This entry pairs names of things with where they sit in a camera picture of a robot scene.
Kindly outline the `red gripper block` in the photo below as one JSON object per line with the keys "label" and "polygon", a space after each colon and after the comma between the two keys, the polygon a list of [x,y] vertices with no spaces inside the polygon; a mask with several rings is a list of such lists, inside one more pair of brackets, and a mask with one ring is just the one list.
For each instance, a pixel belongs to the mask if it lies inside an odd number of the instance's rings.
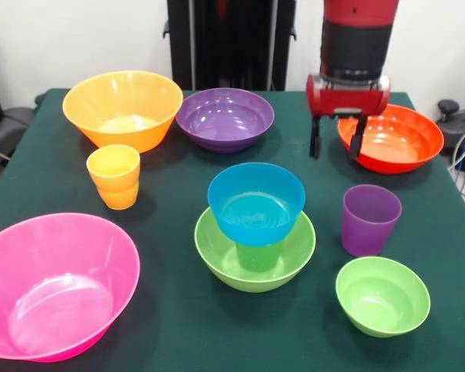
{"label": "red gripper block", "polygon": [[368,116],[381,114],[386,109],[390,88],[391,83],[386,76],[364,84],[340,84],[328,81],[320,75],[310,74],[305,87],[308,108],[313,116],[310,157],[319,158],[321,117],[359,116],[348,149],[348,158],[356,160],[360,155]]}

